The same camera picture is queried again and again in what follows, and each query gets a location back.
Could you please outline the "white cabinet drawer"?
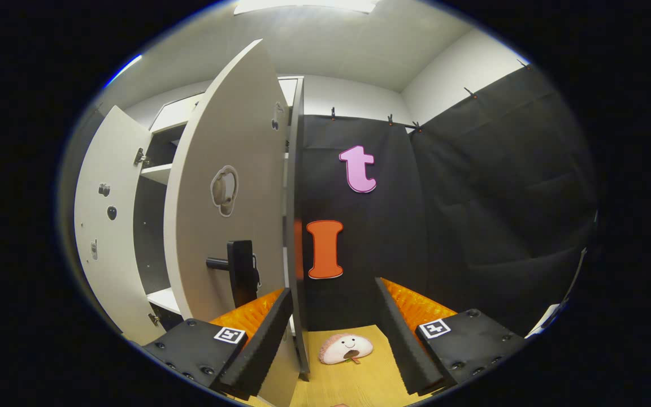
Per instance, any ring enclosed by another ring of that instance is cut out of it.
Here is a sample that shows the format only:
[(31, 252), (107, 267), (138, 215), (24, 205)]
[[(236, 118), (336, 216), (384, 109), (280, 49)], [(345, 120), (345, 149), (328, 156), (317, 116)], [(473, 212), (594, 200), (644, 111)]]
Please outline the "white cabinet drawer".
[(187, 124), (203, 95), (204, 93), (199, 93), (164, 104), (153, 119), (149, 131), (155, 134)]

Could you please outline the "small ceiling light panel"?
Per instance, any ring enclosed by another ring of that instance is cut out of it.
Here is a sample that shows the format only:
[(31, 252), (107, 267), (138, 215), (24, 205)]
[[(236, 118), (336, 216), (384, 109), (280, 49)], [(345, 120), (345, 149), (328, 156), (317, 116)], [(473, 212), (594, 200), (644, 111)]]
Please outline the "small ceiling light panel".
[(108, 79), (107, 83), (103, 86), (103, 88), (107, 88), (113, 83), (118, 77), (124, 74), (130, 67), (134, 66), (137, 64), (142, 59), (142, 54), (138, 54), (136, 57), (131, 59), (127, 64), (125, 64), (117, 73), (115, 73), (111, 78)]

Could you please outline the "black backdrop cloth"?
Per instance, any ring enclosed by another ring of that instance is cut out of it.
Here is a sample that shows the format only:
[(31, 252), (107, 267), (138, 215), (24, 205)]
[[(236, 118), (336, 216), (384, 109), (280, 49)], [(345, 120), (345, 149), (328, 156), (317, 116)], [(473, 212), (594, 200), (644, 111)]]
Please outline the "black backdrop cloth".
[(310, 331), (375, 324), (380, 276), (527, 336), (567, 294), (597, 213), (581, 127), (535, 67), (421, 131), (308, 114), (298, 154), (302, 225), (343, 227), (343, 274), (305, 277)]

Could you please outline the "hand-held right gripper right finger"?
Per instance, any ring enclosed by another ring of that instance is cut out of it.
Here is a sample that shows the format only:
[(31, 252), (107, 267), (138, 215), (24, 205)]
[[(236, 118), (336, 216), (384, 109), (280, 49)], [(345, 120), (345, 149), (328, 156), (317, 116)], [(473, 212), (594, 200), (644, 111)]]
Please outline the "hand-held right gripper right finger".
[(478, 309), (455, 313), (400, 284), (375, 278), (377, 326), (409, 394), (465, 386), (501, 366), (526, 340)]

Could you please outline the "white side table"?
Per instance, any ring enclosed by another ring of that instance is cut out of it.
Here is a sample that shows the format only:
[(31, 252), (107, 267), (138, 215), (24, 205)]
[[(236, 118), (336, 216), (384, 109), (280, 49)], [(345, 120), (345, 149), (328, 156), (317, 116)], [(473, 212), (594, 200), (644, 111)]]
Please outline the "white side table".
[(538, 335), (541, 332), (543, 332), (555, 319), (556, 315), (561, 309), (562, 304), (552, 304), (550, 305), (547, 309), (546, 312), (540, 317), (540, 319), (537, 321), (537, 324), (528, 332), (528, 334), (524, 337), (524, 339), (528, 339), (532, 336)]

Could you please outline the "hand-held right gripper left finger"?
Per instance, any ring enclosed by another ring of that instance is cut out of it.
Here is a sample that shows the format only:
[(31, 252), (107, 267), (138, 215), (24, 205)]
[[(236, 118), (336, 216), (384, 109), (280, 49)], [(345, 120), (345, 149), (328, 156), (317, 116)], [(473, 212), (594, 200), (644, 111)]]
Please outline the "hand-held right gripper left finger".
[(245, 399), (260, 392), (292, 311), (291, 289), (277, 289), (211, 322), (186, 319), (142, 348), (196, 386)]

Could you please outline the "large ceiling light panel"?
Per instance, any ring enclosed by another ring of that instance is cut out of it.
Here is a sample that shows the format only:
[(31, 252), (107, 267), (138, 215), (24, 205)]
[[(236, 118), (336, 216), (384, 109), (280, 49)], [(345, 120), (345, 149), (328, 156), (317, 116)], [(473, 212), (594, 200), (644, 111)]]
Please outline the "large ceiling light panel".
[(269, 10), (283, 7), (324, 7), (339, 10), (356, 11), (368, 15), (380, 0), (238, 0), (234, 15), (243, 15), (253, 11)]

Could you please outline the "pink white plush toy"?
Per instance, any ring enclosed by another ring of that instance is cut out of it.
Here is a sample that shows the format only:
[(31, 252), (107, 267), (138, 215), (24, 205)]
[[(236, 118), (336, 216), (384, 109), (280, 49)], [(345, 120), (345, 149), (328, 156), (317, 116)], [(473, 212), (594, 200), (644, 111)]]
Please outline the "pink white plush toy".
[(374, 349), (366, 337), (355, 334), (335, 334), (321, 345), (318, 360), (322, 364), (339, 364), (346, 361), (360, 363), (360, 358), (369, 356)]

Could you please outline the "white cabinet shelf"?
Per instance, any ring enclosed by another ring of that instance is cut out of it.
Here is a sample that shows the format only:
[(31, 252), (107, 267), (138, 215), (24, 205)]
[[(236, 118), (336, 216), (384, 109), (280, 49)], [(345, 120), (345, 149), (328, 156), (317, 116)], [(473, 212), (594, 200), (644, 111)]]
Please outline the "white cabinet shelf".
[(153, 182), (167, 185), (170, 180), (172, 164), (163, 164), (142, 169), (140, 176), (152, 180)]
[(181, 316), (181, 311), (172, 288), (160, 289), (160, 291), (149, 293), (146, 298), (151, 304)]

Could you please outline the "white cabinet door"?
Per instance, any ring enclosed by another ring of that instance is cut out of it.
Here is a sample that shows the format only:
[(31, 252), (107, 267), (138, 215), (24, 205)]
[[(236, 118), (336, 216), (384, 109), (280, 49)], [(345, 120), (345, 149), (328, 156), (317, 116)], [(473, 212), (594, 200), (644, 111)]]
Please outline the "white cabinet door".
[(81, 165), (74, 226), (81, 265), (98, 303), (138, 345), (165, 330), (152, 321), (134, 247), (134, 204), (152, 135), (118, 106), (106, 114)]
[[(197, 126), (186, 127), (174, 154), (164, 201), (166, 270), (183, 320), (211, 322), (236, 309), (227, 271), (212, 270), (206, 258), (227, 258), (227, 242), (251, 240), (261, 286), (257, 298), (284, 283), (283, 164), (281, 126), (274, 121), (280, 101), (260, 101), (243, 90), (240, 78), (275, 73), (263, 40), (248, 44), (217, 75), (236, 79), (219, 88)], [(266, 407), (291, 407), (300, 367), (290, 324), (256, 396)]]

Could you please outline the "white cabinet body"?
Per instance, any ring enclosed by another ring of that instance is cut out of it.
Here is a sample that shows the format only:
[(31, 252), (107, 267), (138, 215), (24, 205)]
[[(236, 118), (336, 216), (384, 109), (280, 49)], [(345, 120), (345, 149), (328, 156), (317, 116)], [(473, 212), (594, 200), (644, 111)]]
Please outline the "white cabinet body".
[[(260, 76), (246, 74), (240, 78), (243, 90), (238, 90), (238, 95), (249, 95), (260, 101), (272, 97), (283, 104), (276, 109), (274, 121), (281, 126), (281, 138), (284, 140), (284, 149), (287, 155), (283, 164), (283, 266), (286, 271), (284, 283), (293, 291), (293, 335), (296, 348), (299, 351), (300, 376), (304, 381), (310, 379), (310, 357), (307, 355), (307, 314), (306, 295), (304, 283), (304, 268), (302, 259), (302, 154), (300, 149), (304, 141), (304, 77), (285, 76), (279, 77), (273, 73), (263, 73)], [(201, 114), (215, 101), (215, 92), (219, 89), (233, 90), (236, 79), (233, 75), (225, 78), (220, 75), (214, 84), (204, 93), (196, 109), (194, 109), (187, 124), (174, 127), (168, 131), (152, 134), (153, 142), (170, 142), (189, 135), (186, 127), (193, 129), (201, 118)]]

